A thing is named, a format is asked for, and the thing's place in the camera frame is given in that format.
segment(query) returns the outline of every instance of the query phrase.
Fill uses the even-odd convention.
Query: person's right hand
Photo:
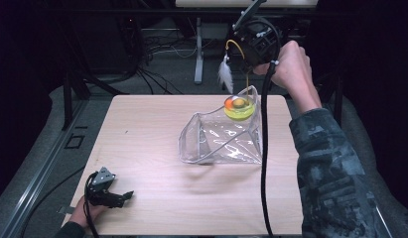
[[[296,42],[288,42],[281,48],[278,65],[271,80],[284,87],[296,102],[301,113],[322,107],[318,91],[313,85],[312,68],[306,52]],[[253,72],[266,74],[269,63],[258,65]]]
[[[80,200],[77,202],[77,205],[74,208],[74,211],[69,219],[69,221],[79,224],[82,228],[88,227],[88,222],[86,220],[86,216],[83,211],[84,204],[85,204],[85,197],[82,196]],[[91,203],[89,203],[89,212],[90,212],[92,221],[106,209],[108,209],[108,207],[106,206],[102,206],[102,205],[94,206]]]

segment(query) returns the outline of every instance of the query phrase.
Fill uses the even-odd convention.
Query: gray carpet
[[[154,79],[165,87],[165,80],[184,94],[227,94],[217,84],[217,68],[222,59],[222,46],[216,42],[207,42],[204,49],[204,81],[201,85],[194,84],[196,54],[189,56],[193,51],[177,51],[167,49],[168,52],[155,54],[149,65],[144,65],[144,69],[159,73],[164,76]],[[191,49],[191,44],[183,45],[184,49]],[[235,90],[244,88],[244,76],[236,72],[234,74]],[[102,80],[111,80],[112,76],[102,76]],[[165,89],[148,78],[155,94],[163,94]],[[262,78],[252,76],[251,84],[256,88],[261,88]],[[130,94],[150,94],[151,89],[144,78],[136,74],[128,80],[111,84],[113,87]],[[89,84],[92,96],[88,101],[79,101],[73,97],[75,115],[70,128],[62,132],[64,125],[64,101],[63,89],[60,87],[51,93],[54,106],[42,134],[39,136],[35,146],[27,156],[25,162],[18,170],[13,180],[0,197],[0,237],[4,231],[11,230],[11,234],[18,234],[21,229],[21,222],[27,216],[23,215],[20,224],[10,224],[14,221],[15,214],[20,214],[17,210],[20,203],[24,203],[24,192],[30,186],[30,182],[36,173],[50,158],[56,158],[56,162],[50,166],[50,173],[43,175],[45,183],[39,186],[40,193],[34,194],[33,201],[38,202],[47,191],[64,178],[79,170],[85,165],[91,152],[92,146],[99,132],[99,128],[104,119],[106,110],[110,104],[111,96],[101,88]],[[177,89],[168,84],[168,91],[180,94]],[[272,94],[286,94],[281,88],[274,86]],[[296,109],[291,100],[288,100],[290,112],[296,116]],[[372,151],[368,135],[362,123],[356,115],[356,111],[347,100],[343,103],[342,127],[357,153],[368,174],[368,179],[372,185],[372,190],[377,197],[384,219],[389,226],[393,237],[408,237],[408,211],[390,194],[385,182],[375,169],[374,153]],[[78,173],[63,183],[51,195],[41,203],[36,212],[31,217],[24,237],[51,237],[56,233],[63,222],[64,216],[57,213],[62,205],[68,205],[79,183]]]

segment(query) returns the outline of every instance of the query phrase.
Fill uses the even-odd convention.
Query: white feather
[[[219,79],[219,84],[222,86],[222,84],[225,84],[225,87],[227,88],[228,92],[232,94],[232,75],[231,75],[231,69],[227,64],[228,56],[225,55],[224,60],[221,62],[219,65],[219,70],[218,70],[218,79]]]

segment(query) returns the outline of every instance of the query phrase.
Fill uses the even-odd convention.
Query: dark background
[[[167,7],[167,1],[149,2]],[[408,3],[320,0],[318,11],[360,13],[350,21],[313,20],[305,48],[319,86],[334,85],[325,75],[340,75],[343,93],[371,139],[378,171],[408,208]],[[88,24],[77,21],[77,27]],[[117,32],[118,26],[101,25],[106,26],[104,33]],[[68,22],[63,26],[76,31]],[[126,48],[119,35],[81,40],[84,47],[114,44],[119,62],[113,60],[110,69],[134,70],[130,66],[140,52],[135,46]],[[68,68],[109,69],[99,65],[105,54],[91,57],[68,42],[62,29],[30,1],[0,1],[0,194],[43,129],[52,106],[49,93],[63,84]]]

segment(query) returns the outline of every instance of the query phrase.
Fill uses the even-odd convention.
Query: yellow object
[[[228,41],[225,43],[225,49],[226,49],[227,51],[228,51],[228,43],[233,43],[233,44],[235,44],[235,45],[237,46],[238,50],[240,51],[241,56],[242,56],[243,59],[244,59],[244,52],[243,52],[243,50],[241,49],[240,45],[239,45],[237,42],[235,42],[234,40],[228,40]]]
[[[224,101],[224,113],[234,121],[244,121],[255,111],[253,102],[247,97],[230,96]]]

